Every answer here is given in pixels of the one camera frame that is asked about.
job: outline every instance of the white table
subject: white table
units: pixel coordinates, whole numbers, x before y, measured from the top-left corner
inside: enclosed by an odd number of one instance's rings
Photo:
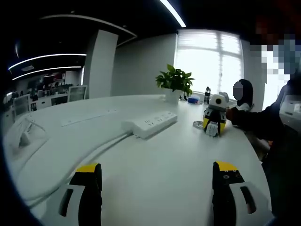
[[[162,97],[97,98],[32,112],[51,138],[22,170],[16,183],[20,194],[57,182],[78,156],[119,134],[123,120],[168,110],[178,114],[176,124],[148,140],[128,137],[95,159],[103,170],[103,225],[209,224],[214,161],[237,166],[244,180],[251,181],[270,202],[263,169],[241,130],[228,121],[222,137],[209,137],[192,126],[194,121],[202,120],[202,105],[179,102],[175,106]],[[113,109],[117,112],[61,127],[61,121],[70,117]],[[45,210],[43,202],[32,212],[41,218]]]

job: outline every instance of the robotic claw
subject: robotic claw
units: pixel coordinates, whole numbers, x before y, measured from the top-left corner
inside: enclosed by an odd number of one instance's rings
[[[226,106],[224,95],[214,94],[210,99],[203,116],[203,129],[207,135],[215,137],[224,130],[227,121]]]

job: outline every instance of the ceiling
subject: ceiling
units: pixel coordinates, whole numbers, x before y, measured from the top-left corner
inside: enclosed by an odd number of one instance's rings
[[[279,6],[284,4],[281,0],[254,0],[252,3],[238,0],[169,0],[169,2],[181,16],[187,28],[236,33],[243,39],[254,43],[262,41],[256,34],[256,16],[265,15],[272,18],[273,22],[280,21],[281,23],[274,26],[278,30],[282,24],[292,22],[290,11],[279,9]],[[295,1],[292,5],[295,10],[298,9]],[[40,19],[48,15],[69,14],[101,19],[136,34],[136,40],[173,33],[181,28],[159,0],[18,3],[18,7],[7,7],[6,13],[2,18],[3,21],[7,21],[5,24],[6,68],[37,56],[60,53],[85,54],[91,36],[98,29],[118,34],[119,43],[133,37],[120,29],[86,19],[69,17]],[[21,69],[30,64],[35,69],[59,67],[58,65],[84,65],[84,57],[47,57],[16,66],[11,72],[7,72],[7,75],[11,78],[17,77],[24,73]]]

